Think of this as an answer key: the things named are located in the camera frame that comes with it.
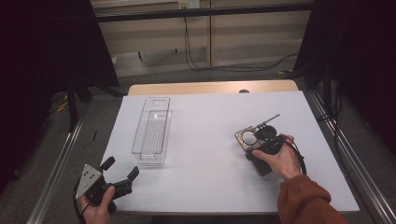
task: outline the human hand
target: human hand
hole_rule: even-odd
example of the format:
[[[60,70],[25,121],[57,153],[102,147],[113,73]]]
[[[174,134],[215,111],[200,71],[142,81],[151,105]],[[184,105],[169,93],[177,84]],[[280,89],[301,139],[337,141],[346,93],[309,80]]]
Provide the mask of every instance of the human hand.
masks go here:
[[[102,199],[102,202],[99,206],[94,207],[90,205],[90,200],[83,195],[79,201],[80,207],[85,210],[82,212],[84,216],[85,222],[87,224],[109,224],[110,223],[110,214],[108,213],[108,205],[113,200],[114,196],[114,187],[109,187]]]
[[[291,135],[281,134],[286,137],[286,141],[292,144],[294,137]],[[282,179],[290,179],[301,174],[301,165],[298,161],[294,150],[287,144],[283,144],[282,148],[275,155],[264,153],[260,150],[253,150],[253,155],[260,160],[266,161],[271,169]]]

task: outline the transparent plastic bin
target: transparent plastic bin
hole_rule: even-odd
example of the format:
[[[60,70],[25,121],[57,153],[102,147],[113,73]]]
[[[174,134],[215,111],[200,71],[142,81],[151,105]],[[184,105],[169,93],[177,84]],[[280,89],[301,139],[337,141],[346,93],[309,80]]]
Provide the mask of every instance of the transparent plastic bin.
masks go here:
[[[132,153],[138,163],[146,165],[165,163],[170,124],[170,98],[147,98],[132,147]]]

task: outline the gray floor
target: gray floor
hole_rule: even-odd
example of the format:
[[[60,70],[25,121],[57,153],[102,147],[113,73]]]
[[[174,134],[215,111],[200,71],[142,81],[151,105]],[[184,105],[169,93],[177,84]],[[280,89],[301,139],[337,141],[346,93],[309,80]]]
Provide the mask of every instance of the gray floor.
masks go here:
[[[294,60],[289,60],[277,68],[253,73],[223,72],[219,70],[199,72],[180,70],[120,77],[121,87],[117,88],[117,90],[127,92],[131,85],[139,83],[279,79],[282,76],[277,71],[291,69],[293,65]],[[295,81],[300,90],[306,93],[307,101],[312,106],[314,113],[319,116],[318,111],[313,106],[312,99],[309,97],[309,91],[304,87],[303,80],[297,79]],[[78,102],[79,109],[84,108],[84,106],[89,108],[87,118],[84,120],[59,183],[55,186],[56,190],[52,195],[47,213],[42,217],[43,223],[78,222],[72,209],[71,190],[80,173],[82,164],[87,162],[92,165],[98,165],[96,163],[102,159],[106,149],[106,143],[117,117],[121,100],[108,96],[99,90],[92,90],[92,93],[94,94],[94,99],[89,105]],[[390,206],[395,208],[396,185],[392,181],[396,179],[394,172],[396,168],[395,156],[388,151],[380,136],[366,129],[364,118],[346,97],[344,97],[344,108],[339,117],[339,124],[367,171],[384,193]],[[321,122],[319,126],[328,139],[330,146],[334,149],[332,134],[324,123]],[[26,223],[64,146],[68,128],[67,108],[61,112],[54,112],[49,115],[46,121],[46,128],[37,142],[36,149],[21,168],[21,177],[18,180],[10,181],[0,196],[0,223]],[[376,212],[375,207],[372,206],[370,197],[365,193],[364,188],[350,166],[347,165],[346,168],[351,173],[350,176],[346,177],[346,180],[350,184],[349,186],[361,208],[358,213],[345,214],[346,219],[349,223],[383,223],[381,216]],[[351,181],[356,183],[356,188],[353,187]],[[276,218],[267,216],[216,217],[216,219],[213,217],[167,217],[163,222],[211,223],[216,221],[218,223],[231,223],[230,219],[233,220],[233,223],[277,223]],[[113,223],[150,223],[151,217],[114,215],[112,220]]]

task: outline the black device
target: black device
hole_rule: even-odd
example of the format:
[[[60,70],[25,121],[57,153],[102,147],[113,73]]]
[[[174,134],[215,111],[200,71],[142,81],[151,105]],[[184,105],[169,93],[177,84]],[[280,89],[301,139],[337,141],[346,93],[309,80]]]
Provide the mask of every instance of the black device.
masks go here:
[[[306,168],[304,164],[304,157],[301,156],[297,146],[294,144],[290,144],[287,139],[287,136],[284,135],[276,135],[276,129],[273,126],[267,125],[267,122],[271,121],[279,117],[277,114],[274,117],[260,123],[259,125],[253,127],[247,127],[237,133],[235,133],[235,138],[238,141],[239,145],[241,145],[242,149],[245,151],[245,156],[249,161],[252,161],[259,175],[264,176],[268,175],[272,172],[270,165],[255,157],[252,152],[253,150],[260,150],[264,153],[275,155],[282,148],[283,144],[287,144],[291,147],[296,153],[300,165],[302,167],[303,174],[306,175]]]
[[[100,204],[106,190],[110,186],[114,186],[115,192],[113,200],[116,200],[122,196],[132,193],[132,182],[139,175],[139,169],[137,166],[127,175],[127,179],[117,183],[107,183],[103,175],[103,171],[110,168],[110,166],[116,160],[114,157],[108,158],[99,168],[95,169],[89,164],[84,165],[81,177],[77,180],[73,190],[73,203],[78,219],[81,223],[85,223],[84,216],[79,212],[77,206],[77,200],[85,195],[93,204]],[[117,210],[117,206],[113,201],[108,205],[108,212],[113,213]]]

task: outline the orange jacket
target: orange jacket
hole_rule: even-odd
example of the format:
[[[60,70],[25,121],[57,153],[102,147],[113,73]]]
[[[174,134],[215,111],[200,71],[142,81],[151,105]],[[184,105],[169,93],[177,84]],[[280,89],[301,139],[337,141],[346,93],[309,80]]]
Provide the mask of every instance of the orange jacket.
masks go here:
[[[330,193],[307,175],[280,184],[277,208],[282,224],[347,223],[330,205]]]

